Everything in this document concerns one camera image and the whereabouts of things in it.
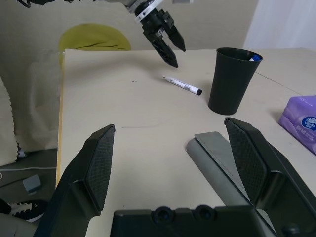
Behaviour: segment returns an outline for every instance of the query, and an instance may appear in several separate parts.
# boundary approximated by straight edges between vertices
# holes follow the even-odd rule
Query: small gray object
[[[23,184],[28,193],[33,193],[41,188],[40,178],[37,174],[23,180]]]

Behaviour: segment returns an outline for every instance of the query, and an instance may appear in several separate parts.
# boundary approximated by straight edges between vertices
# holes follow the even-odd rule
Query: robotic arm
[[[55,0],[17,0],[25,7],[30,8],[31,3],[45,5],[48,2]],[[171,42],[182,51],[186,51],[184,40],[177,28],[174,26],[174,20],[168,12],[164,10],[157,10],[156,7],[163,2],[163,0],[105,0],[107,2],[122,3],[129,13],[135,14],[136,21],[143,25],[143,34],[152,44],[154,49],[162,57],[162,59],[169,65],[177,68],[178,62],[176,55],[172,49],[162,39],[162,34],[166,32],[169,35]]]

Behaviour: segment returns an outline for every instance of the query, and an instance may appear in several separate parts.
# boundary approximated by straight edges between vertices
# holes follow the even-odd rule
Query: textured gripper pad
[[[229,120],[226,121],[226,129],[238,173],[250,201],[255,203],[267,176],[266,166],[243,130]]]
[[[99,211],[103,210],[109,186],[114,132],[115,129],[111,127],[98,141],[86,176],[86,183],[97,202]]]

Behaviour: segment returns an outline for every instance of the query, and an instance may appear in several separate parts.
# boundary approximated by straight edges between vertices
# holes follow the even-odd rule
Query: blue marker
[[[260,61],[260,60],[261,60],[261,58],[255,54],[255,56],[253,56],[249,61],[253,62],[253,61]]]

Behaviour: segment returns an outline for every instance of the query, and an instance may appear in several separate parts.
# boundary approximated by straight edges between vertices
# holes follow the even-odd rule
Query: sneaker
[[[10,206],[12,209],[10,215],[28,222],[34,222],[44,215],[47,205],[47,201],[43,200],[32,200],[11,204]]]

